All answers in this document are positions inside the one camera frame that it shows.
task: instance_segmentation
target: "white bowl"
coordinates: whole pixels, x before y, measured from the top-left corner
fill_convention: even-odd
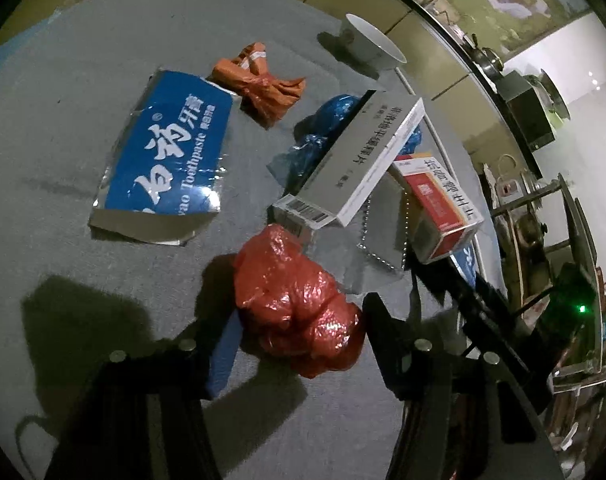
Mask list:
[[[403,52],[371,23],[354,14],[346,14],[341,22],[340,41],[360,62],[378,72],[407,63]]]

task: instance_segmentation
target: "barcode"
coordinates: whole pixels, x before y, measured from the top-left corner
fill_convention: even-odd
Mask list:
[[[329,218],[329,215],[326,215],[322,211],[319,211],[314,206],[306,204],[305,202],[301,202],[301,200],[298,200],[297,198],[291,200],[288,203],[288,207],[296,211],[304,219],[310,220],[312,222],[322,222],[323,220]]]

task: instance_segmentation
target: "metal rack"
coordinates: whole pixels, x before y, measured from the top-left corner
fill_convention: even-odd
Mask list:
[[[529,193],[513,202],[502,205],[491,211],[492,218],[497,216],[507,216],[508,224],[512,222],[510,212],[524,205],[528,205],[536,200],[542,199],[544,196],[560,191],[563,194],[563,204],[567,219],[568,239],[545,248],[545,253],[551,254],[557,250],[562,250],[566,247],[571,248],[572,257],[575,263],[579,265],[582,272],[592,284],[595,291],[598,291],[598,277],[596,275],[596,249],[592,240],[592,234],[587,225],[585,216],[582,214],[580,202],[574,199],[567,186],[563,175],[558,174],[558,178],[553,180],[548,186]],[[518,258],[518,244],[515,243],[516,257]],[[600,295],[596,294],[592,311],[594,313],[593,330],[585,327],[577,340],[577,345],[580,345],[585,338],[592,338],[594,349],[585,354],[584,360],[576,364],[570,364],[558,368],[554,372],[554,378],[563,378],[569,375],[586,372],[589,374],[599,374],[602,368],[603,356],[603,319],[600,304]]]

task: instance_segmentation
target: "black wire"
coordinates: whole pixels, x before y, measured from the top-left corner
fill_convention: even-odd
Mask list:
[[[534,298],[529,300],[528,303],[526,303],[523,307],[521,307],[516,312],[514,312],[514,314],[512,314],[512,317],[518,317],[521,314],[523,314],[524,312],[528,311],[535,304],[537,304],[540,300],[545,298],[545,296],[548,296],[553,288],[554,288],[553,286],[548,286],[545,290],[543,290],[542,292],[539,292],[537,295],[534,296]]]

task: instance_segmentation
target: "red and white medicine box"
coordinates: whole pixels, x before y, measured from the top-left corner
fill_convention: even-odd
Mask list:
[[[409,196],[408,237],[420,262],[445,258],[470,241],[483,217],[438,160],[400,155],[390,172]]]

